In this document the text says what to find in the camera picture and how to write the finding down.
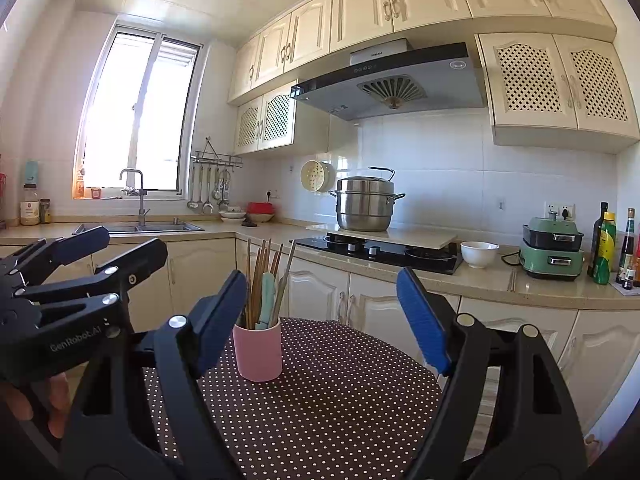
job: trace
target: white jar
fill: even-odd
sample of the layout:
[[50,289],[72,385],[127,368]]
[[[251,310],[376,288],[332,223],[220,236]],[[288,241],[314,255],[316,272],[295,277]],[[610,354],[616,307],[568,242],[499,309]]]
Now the white jar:
[[22,225],[37,225],[40,223],[40,199],[38,198],[35,184],[25,184],[22,187],[20,223]]

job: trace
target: wall socket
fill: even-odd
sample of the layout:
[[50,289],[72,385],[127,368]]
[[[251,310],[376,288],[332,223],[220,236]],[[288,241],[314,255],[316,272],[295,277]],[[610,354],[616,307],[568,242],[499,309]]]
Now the wall socket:
[[558,220],[563,220],[562,211],[565,209],[569,212],[566,219],[575,222],[575,204],[567,204],[566,202],[545,202],[545,218],[549,218],[549,214],[555,211],[558,213]]

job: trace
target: green appliance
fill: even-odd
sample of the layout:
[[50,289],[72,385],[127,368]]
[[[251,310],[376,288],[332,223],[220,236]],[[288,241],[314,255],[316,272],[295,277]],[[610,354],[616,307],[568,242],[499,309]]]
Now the green appliance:
[[555,218],[532,218],[522,226],[520,263],[525,272],[544,280],[573,281],[582,272],[583,234],[574,222]]

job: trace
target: pink utensil holder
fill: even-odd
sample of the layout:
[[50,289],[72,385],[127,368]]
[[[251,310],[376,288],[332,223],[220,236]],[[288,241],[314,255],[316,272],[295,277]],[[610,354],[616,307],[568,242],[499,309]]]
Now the pink utensil holder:
[[282,372],[280,320],[265,330],[234,325],[234,349],[242,377],[257,383],[273,381]]

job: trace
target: range hood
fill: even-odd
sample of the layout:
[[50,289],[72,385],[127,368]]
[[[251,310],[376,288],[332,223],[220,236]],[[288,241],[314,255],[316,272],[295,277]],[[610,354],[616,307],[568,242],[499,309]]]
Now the range hood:
[[[397,42],[389,43],[391,52],[398,50]],[[292,86],[291,97],[347,121],[483,106],[465,43],[388,56],[384,44],[372,49],[351,56],[364,61]]]

